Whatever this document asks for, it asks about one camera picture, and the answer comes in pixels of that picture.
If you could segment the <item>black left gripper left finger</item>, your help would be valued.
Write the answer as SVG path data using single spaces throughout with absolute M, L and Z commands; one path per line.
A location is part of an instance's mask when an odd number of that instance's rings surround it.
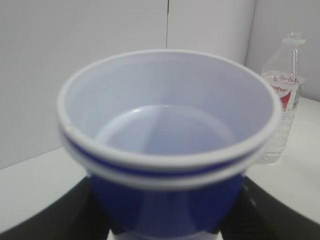
M 31 218 L 0 234 L 2 240 L 106 240 L 110 223 L 85 177 Z

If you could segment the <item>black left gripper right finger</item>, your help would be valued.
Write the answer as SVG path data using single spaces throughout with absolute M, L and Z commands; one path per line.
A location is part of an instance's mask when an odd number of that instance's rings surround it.
M 318 240 L 320 224 L 276 200 L 248 177 L 220 226 L 224 240 Z

